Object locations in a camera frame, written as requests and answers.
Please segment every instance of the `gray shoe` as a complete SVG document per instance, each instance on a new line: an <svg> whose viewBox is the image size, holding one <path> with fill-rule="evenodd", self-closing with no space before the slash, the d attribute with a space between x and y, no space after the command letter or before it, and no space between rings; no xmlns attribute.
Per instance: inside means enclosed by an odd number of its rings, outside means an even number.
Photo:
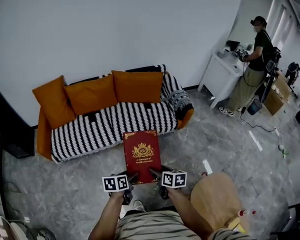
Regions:
<svg viewBox="0 0 300 240"><path fill-rule="evenodd" d="M219 107L219 110L222 114L227 115L231 118L233 118L235 116L235 113L233 111L227 109L226 107L221 106L221 107Z"/></svg>
<svg viewBox="0 0 300 240"><path fill-rule="evenodd" d="M144 204L140 200L135 200L133 203L133 209L140 211L140 212L146 212L146 208Z"/></svg>

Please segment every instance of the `white wall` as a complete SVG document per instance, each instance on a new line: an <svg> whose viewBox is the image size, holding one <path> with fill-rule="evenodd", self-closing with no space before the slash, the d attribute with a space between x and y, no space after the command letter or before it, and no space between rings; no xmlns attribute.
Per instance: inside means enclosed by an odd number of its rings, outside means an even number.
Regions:
<svg viewBox="0 0 300 240"><path fill-rule="evenodd" d="M68 83L166 64L197 85L240 0L0 0L0 91L30 124L32 89L60 75Z"/></svg>
<svg viewBox="0 0 300 240"><path fill-rule="evenodd" d="M262 16L267 20L273 0L241 0L240 7L235 18L235 23L229 36L229 40L242 44L254 44L256 33L250 24L256 16Z"/></svg>
<svg viewBox="0 0 300 240"><path fill-rule="evenodd" d="M282 58L280 59L279 68L284 68L284 72L287 71L288 65L291 62L296 62L300 67L300 32L295 30L295 34L289 45L285 45L284 51L282 51ZM297 94L300 92L300 77L296 80L295 91Z"/></svg>

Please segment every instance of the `wooden stool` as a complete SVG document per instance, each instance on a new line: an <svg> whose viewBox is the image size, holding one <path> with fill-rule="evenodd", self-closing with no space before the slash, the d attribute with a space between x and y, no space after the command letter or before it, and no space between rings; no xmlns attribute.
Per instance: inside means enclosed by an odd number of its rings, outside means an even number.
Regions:
<svg viewBox="0 0 300 240"><path fill-rule="evenodd" d="M223 172L201 179L194 186L190 201L214 230L225 228L225 224L244 209L234 182ZM240 224L248 232L245 216L240 217Z"/></svg>

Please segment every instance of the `red book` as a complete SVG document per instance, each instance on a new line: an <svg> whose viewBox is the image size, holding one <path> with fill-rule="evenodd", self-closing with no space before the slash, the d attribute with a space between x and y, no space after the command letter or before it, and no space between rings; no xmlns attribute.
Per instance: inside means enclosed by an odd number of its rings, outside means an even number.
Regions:
<svg viewBox="0 0 300 240"><path fill-rule="evenodd" d="M157 182L149 170L152 167L162 171L157 131L125 132L123 146L128 175L139 172L138 179L133 184Z"/></svg>

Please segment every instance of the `orange sofa armrest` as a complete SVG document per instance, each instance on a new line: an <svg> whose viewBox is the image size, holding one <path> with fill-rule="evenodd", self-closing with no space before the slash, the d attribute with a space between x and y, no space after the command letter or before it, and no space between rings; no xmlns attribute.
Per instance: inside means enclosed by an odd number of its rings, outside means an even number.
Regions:
<svg viewBox="0 0 300 240"><path fill-rule="evenodd" d="M52 129L44 114L42 108L40 108L38 130L36 133L36 148L38 153L52 161L51 156L51 132Z"/></svg>
<svg viewBox="0 0 300 240"><path fill-rule="evenodd" d="M186 126L192 115L194 114L195 110L193 108L189 109L186 114L184 115L181 125L178 124L178 128L182 129Z"/></svg>

